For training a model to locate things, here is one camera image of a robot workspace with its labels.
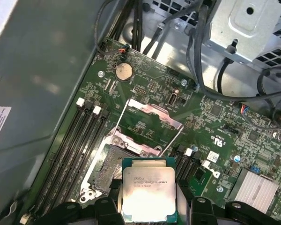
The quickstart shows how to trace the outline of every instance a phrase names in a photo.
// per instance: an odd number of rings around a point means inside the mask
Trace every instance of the black cable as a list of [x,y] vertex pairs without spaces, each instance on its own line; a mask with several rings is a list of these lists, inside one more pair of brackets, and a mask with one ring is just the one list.
[[281,124],[277,121],[277,119],[276,119],[276,114],[277,114],[277,111],[278,111],[278,105],[280,105],[280,104],[281,104],[281,99],[277,102],[276,107],[275,107],[274,110],[273,110],[273,115],[272,115],[273,122],[275,123],[275,125],[276,125],[279,129],[281,129]]
[[[281,70],[281,67],[273,67],[273,68],[269,68],[269,69],[266,69],[264,70],[258,77],[257,79],[257,90],[258,90],[258,93],[260,95],[266,95],[266,91],[265,91],[265,88],[263,86],[263,78],[265,76],[269,76],[270,75],[270,71],[272,70]],[[280,101],[277,103],[277,105],[275,106],[274,103],[272,102],[272,100],[270,99],[265,99],[265,101],[267,102],[267,104],[269,105],[270,107],[270,113],[271,113],[271,117],[272,117],[272,120],[274,122],[274,124],[276,125],[277,128],[281,129],[281,124],[279,123],[279,121],[276,119],[276,113],[277,113],[277,106],[279,104],[281,104],[281,99]]]
[[138,36],[138,4],[139,0],[135,0],[134,7],[134,20],[133,20],[133,32],[132,32],[132,48],[136,50],[137,47],[137,36]]
[[130,16],[130,13],[133,9],[133,6],[134,6],[133,0],[129,0],[125,4],[125,6],[122,10],[121,17],[118,19],[119,24],[118,24],[117,27],[114,28],[115,29],[114,39],[117,40],[117,41],[119,40],[119,38],[121,36],[121,33],[122,33],[128,19],[129,19],[129,16]]
[[118,17],[118,20],[117,20],[117,22],[116,22],[116,24],[114,25],[114,27],[112,28],[112,30],[111,30],[111,33],[109,34],[109,37],[110,38],[114,38],[114,36],[116,35],[116,32],[117,32],[117,30],[118,30],[118,27],[119,27],[119,25],[120,25],[120,23],[121,23],[121,20],[122,20],[122,14],[120,14],[120,16]]
[[155,42],[158,40],[160,34],[162,32],[161,28],[157,28],[157,30],[155,31],[150,43],[147,45],[147,47],[145,48],[145,50],[143,51],[144,55],[147,55],[149,53],[149,51],[151,50],[151,48],[153,47],[153,45],[155,44]]
[[138,23],[137,23],[137,47],[136,50],[141,52],[142,42],[142,0],[138,0]]
[[201,10],[199,13],[197,32],[195,35],[195,42],[194,42],[194,68],[195,68],[196,76],[198,78],[198,82],[200,84],[200,88],[201,88],[203,94],[205,94],[209,98],[215,98],[215,99],[222,100],[222,101],[239,101],[239,102],[260,101],[260,100],[264,100],[264,99],[281,96],[281,91],[280,91],[280,92],[267,94],[264,96],[233,97],[233,96],[221,95],[219,93],[211,92],[206,89],[206,87],[204,85],[203,74],[202,74],[201,49],[202,49],[202,41],[203,41],[207,16],[208,16],[208,7],[203,5],[201,7]]
[[191,58],[190,58],[190,51],[191,51],[191,47],[193,45],[193,35],[195,33],[195,29],[192,28],[190,31],[189,31],[189,39],[188,39],[188,45],[187,45],[187,49],[186,49],[186,55],[188,55],[189,57],[186,58],[186,64],[189,68],[189,71],[191,72],[191,75],[193,75],[194,78],[196,78],[196,74],[193,70],[193,67],[192,67],[192,61],[191,61]]
[[[179,12],[176,12],[175,14],[169,16],[162,23],[167,24],[171,20],[180,18],[180,17],[182,17],[182,16],[184,16],[186,14],[189,14],[189,13],[191,13],[193,11],[199,10],[202,2],[203,2],[202,0],[192,2],[187,8],[185,8],[185,9],[183,9],[183,10],[181,10]],[[150,43],[147,45],[147,47],[143,51],[144,55],[147,55],[149,53],[149,51],[151,50],[151,48],[153,47],[155,42],[158,40],[161,32],[162,32],[162,29],[158,27],[157,30],[155,31],[155,33],[154,33]]]
[[223,93],[222,91],[222,80],[223,80],[223,75],[225,73],[225,70],[227,69],[227,67],[232,64],[234,61],[229,59],[229,58],[225,58],[224,59],[224,63],[223,63],[223,66],[219,72],[219,75],[217,76],[217,91],[219,93]]
[[102,55],[112,55],[112,54],[118,53],[118,50],[114,50],[114,51],[111,51],[111,52],[104,52],[104,51],[102,51],[102,49],[100,48],[99,43],[98,43],[98,26],[99,26],[99,21],[100,21],[102,12],[103,12],[103,10],[105,9],[105,7],[106,7],[109,3],[111,3],[112,1],[114,1],[114,0],[106,0],[106,1],[102,4],[102,6],[100,7],[99,12],[98,12],[98,14],[97,14],[97,18],[96,18],[95,26],[94,26],[94,40],[95,40],[96,49],[97,49],[98,52],[100,52]]

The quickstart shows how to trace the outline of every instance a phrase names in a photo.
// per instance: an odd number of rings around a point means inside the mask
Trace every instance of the heatsink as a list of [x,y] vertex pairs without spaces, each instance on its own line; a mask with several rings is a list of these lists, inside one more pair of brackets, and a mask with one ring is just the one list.
[[229,199],[247,203],[266,213],[279,185],[265,177],[243,169],[233,187]]

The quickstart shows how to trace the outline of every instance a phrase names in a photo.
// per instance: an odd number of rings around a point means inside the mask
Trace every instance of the metal panel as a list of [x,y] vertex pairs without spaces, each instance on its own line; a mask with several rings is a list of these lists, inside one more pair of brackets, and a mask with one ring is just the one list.
[[[173,2],[185,7],[187,4],[184,0],[144,0],[151,6],[149,12],[144,12],[143,17],[143,31],[144,39],[142,42],[142,51],[150,42],[157,25],[163,21],[166,17],[170,16],[170,9]],[[169,8],[162,8],[161,5],[168,6]],[[132,40],[132,25],[133,15],[130,16],[123,36],[120,41],[122,43],[129,43]],[[188,20],[176,19],[171,21],[168,26],[163,30],[159,42],[156,43],[151,51],[148,53],[150,57],[155,51],[156,47],[159,48],[159,55],[157,61],[181,72],[185,75],[192,76],[186,66],[185,53],[188,43],[188,30],[193,27],[192,22]],[[222,66],[222,60],[224,57],[218,52],[212,50],[211,47],[206,45],[202,46],[202,67],[205,85],[216,90],[217,75]],[[222,89],[225,95],[230,96],[255,96],[257,92],[256,83],[258,75],[260,74],[263,66],[250,63],[248,65],[241,65],[239,63],[233,63],[226,69],[223,80]],[[268,93],[281,90],[281,78],[275,76],[273,73],[271,76],[264,78],[264,87]],[[274,104],[279,101],[278,98],[273,98]],[[248,105],[254,110],[268,111],[268,105],[265,101],[254,102]]]
[[[247,64],[268,43],[281,15],[281,4],[273,0],[222,0],[214,11],[206,44],[233,61]],[[233,42],[234,51],[229,51]]]
[[[104,30],[119,2],[105,10]],[[0,133],[0,212],[39,170],[95,51],[99,7],[89,0],[21,0],[1,34],[0,106],[12,109]]]

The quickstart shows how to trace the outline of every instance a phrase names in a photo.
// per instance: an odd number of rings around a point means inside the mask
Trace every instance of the motherboard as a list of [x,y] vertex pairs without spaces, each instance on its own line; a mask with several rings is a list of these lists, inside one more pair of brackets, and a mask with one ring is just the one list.
[[[104,41],[106,51],[120,47]],[[259,126],[271,124],[256,112],[247,115]],[[135,50],[98,53],[24,212],[37,218],[62,202],[86,206],[107,195],[111,180],[121,179],[123,158],[174,157],[176,179],[187,180],[195,196],[220,207],[243,201],[281,220],[277,132],[255,128],[243,119],[238,103],[207,98],[191,78]]]

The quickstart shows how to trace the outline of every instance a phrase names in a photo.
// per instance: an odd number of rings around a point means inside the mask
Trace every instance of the chip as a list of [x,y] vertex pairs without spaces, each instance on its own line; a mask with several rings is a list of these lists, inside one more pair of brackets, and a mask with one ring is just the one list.
[[186,127],[187,127],[187,128],[192,128],[192,126],[193,126],[193,123],[191,123],[190,121],[188,121],[188,122],[186,123]]
[[195,175],[194,175],[194,177],[195,177],[198,181],[200,181],[200,180],[202,179],[203,175],[204,175],[204,171],[201,170],[200,168],[198,168],[197,171],[196,171],[196,173],[195,173]]
[[256,142],[258,138],[259,138],[259,134],[256,131],[251,131],[248,136],[248,139],[252,142]]
[[212,109],[210,111],[210,114],[214,115],[215,117],[219,117],[222,112],[222,107],[219,105],[212,106]]

